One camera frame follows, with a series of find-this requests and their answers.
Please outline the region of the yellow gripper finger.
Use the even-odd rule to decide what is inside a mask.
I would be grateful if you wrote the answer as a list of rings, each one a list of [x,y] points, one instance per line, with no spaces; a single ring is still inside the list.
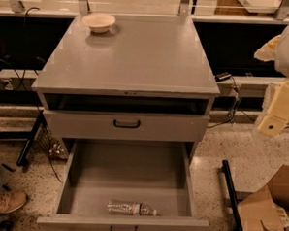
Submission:
[[[263,46],[261,46],[257,51],[253,54],[255,59],[261,61],[275,61],[275,55],[277,53],[277,45],[279,41],[280,35],[274,36],[268,42],[266,42]]]
[[[266,109],[257,130],[264,136],[273,137],[289,124],[289,79],[274,88],[273,99]]]

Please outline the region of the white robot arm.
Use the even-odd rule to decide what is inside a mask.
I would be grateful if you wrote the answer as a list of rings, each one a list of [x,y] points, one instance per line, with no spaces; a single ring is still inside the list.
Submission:
[[[263,110],[265,116],[257,127],[260,133],[273,137],[289,124],[289,25],[261,46],[253,57],[273,61],[275,70],[285,76],[284,82],[274,88],[273,99]]]

